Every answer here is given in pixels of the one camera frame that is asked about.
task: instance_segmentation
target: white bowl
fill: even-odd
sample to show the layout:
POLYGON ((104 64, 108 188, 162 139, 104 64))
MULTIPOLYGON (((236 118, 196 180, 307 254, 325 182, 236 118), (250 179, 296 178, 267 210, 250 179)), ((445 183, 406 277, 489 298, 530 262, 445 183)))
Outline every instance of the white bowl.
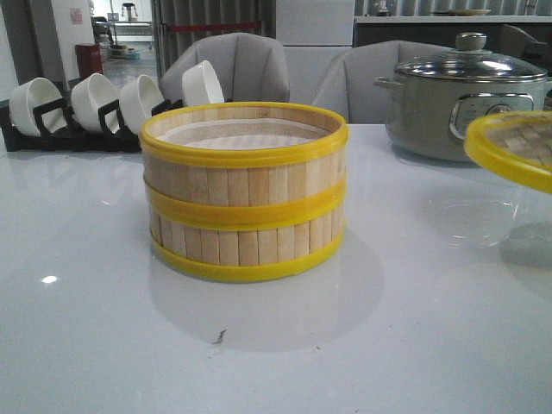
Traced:
MULTIPOLYGON (((24 135, 41 136, 36 126, 33 109, 61 98, 58 88, 46 78, 34 78, 15 88, 9 96, 9 116, 17 130, 24 135)), ((61 109, 42 116, 44 126, 50 132, 67 126, 61 109)))
POLYGON ((137 134, 141 125, 152 116, 152 108, 165 99, 157 84, 148 75, 140 75, 119 91, 119 107, 129 129, 137 134))
POLYGON ((215 69, 208 60, 182 74, 182 93, 187 106, 224 102, 223 89, 215 69))
MULTIPOLYGON (((118 98, 115 86, 101 73, 93 73, 71 91, 71 105, 77 122, 88 132, 96 134, 103 133, 97 110, 118 98)), ((119 129, 115 111, 107 114, 105 123, 113 133, 119 129)))

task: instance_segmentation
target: yellow rim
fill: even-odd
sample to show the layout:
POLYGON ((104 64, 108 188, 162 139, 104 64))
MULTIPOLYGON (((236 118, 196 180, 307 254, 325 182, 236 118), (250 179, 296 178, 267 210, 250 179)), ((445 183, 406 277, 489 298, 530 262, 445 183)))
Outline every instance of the yellow rim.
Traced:
POLYGON ((547 123, 552 122, 552 114, 544 111, 510 112, 483 116, 467 127, 464 149, 466 154, 477 164, 493 171, 499 176, 527 185, 539 191, 552 192, 552 169, 533 160, 515 155, 495 145, 487 138, 487 133, 493 129, 503 129, 522 122, 547 123))
POLYGON ((275 102, 233 102, 233 103, 214 103, 209 105, 192 106, 177 110, 169 110, 149 118, 144 122, 140 133, 140 144, 142 151, 151 154, 163 160, 169 160, 179 164, 188 164, 193 166, 214 166, 222 168, 251 168, 261 166, 281 166, 293 164, 327 154, 334 153, 343 147, 348 139, 348 127, 345 119, 332 112, 322 108, 302 105, 298 103, 275 103, 275 102), (289 147, 260 148, 248 150, 213 150, 206 148, 185 147, 170 142, 160 141, 149 133, 152 125, 160 119, 175 116, 178 113, 194 112, 200 110, 216 109, 223 107, 272 107, 272 108, 292 108, 305 112, 316 112, 328 116, 337 121, 339 127, 336 131, 328 135, 312 140, 303 144, 289 147))
POLYGON ((147 183, 146 193, 151 208, 174 222, 214 230, 261 230, 323 216, 345 198, 345 182, 343 177, 327 190, 288 203, 244 207, 189 203, 168 197, 147 183))
POLYGON ((155 252, 172 267, 181 272, 191 273, 206 279, 226 282, 270 280, 303 272, 328 259, 339 248, 342 239, 343 231, 323 248, 319 248, 314 253, 293 260, 258 266, 222 266, 202 263, 179 256, 163 248, 152 235, 155 252))

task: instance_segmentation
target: black bowl holder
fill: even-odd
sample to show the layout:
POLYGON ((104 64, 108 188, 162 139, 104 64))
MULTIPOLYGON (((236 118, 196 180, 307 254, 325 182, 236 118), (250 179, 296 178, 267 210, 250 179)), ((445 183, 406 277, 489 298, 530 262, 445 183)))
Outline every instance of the black bowl holder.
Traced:
MULTIPOLYGON (((152 116, 167 110, 181 108, 182 100, 171 103, 165 100, 152 108, 152 116)), ((44 103, 33 109, 34 121, 40 131, 40 136, 24 135, 17 130, 11 122, 9 116, 9 101, 0 103, 0 128, 2 128, 3 139, 6 150, 15 152, 19 150, 39 150, 39 151, 96 151, 96 152, 140 152, 140 140, 138 135, 130 131, 126 125, 119 100, 116 99, 97 110, 101 134, 92 134, 85 131, 74 119, 72 106, 69 105, 64 97, 55 101, 44 103), (61 110, 66 120, 66 126, 54 132, 50 132, 44 126, 43 116, 53 110, 61 110), (112 132, 105 121, 105 118, 111 112, 116 112, 119 129, 112 132)))

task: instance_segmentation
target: gray chair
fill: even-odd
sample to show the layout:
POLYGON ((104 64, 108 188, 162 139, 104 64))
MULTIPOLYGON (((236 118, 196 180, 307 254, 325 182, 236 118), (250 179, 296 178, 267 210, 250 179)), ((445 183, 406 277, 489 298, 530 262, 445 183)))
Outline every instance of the gray chair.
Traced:
POLYGON ((283 45, 248 33, 221 34, 193 43, 161 77, 163 97, 173 102, 182 99, 182 74, 203 60, 213 65, 227 101, 289 101, 283 45))
POLYGON ((391 78, 401 61, 445 50, 450 47, 411 41, 385 41, 350 49, 331 61, 311 104, 333 110, 349 123, 385 123, 389 92, 375 86, 374 80, 391 78))

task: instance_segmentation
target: control panel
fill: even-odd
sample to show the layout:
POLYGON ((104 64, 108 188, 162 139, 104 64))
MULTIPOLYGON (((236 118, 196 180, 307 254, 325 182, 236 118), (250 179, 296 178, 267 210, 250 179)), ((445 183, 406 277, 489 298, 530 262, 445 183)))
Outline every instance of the control panel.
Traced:
POLYGON ((466 139, 468 124, 481 116, 533 110, 533 98, 524 93, 478 93, 466 95, 456 101, 450 117, 450 132, 461 140, 466 139))

